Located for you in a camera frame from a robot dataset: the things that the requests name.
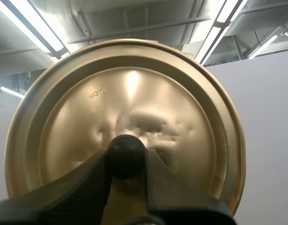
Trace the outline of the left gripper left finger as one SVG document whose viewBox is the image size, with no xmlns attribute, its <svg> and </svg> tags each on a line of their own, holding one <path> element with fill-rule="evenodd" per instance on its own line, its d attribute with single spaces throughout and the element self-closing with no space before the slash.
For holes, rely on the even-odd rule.
<svg viewBox="0 0 288 225">
<path fill-rule="evenodd" d="M 61 178 L 0 202 L 0 225 L 98 225 L 111 188 L 105 153 Z"/>
</svg>

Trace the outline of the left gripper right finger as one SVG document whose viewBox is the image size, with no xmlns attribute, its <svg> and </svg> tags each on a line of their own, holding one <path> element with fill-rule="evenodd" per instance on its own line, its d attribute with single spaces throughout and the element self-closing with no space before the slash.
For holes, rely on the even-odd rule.
<svg viewBox="0 0 288 225">
<path fill-rule="evenodd" d="M 146 214 L 127 225 L 234 225 L 226 204 L 172 174 L 155 150 L 145 151 Z"/>
</svg>

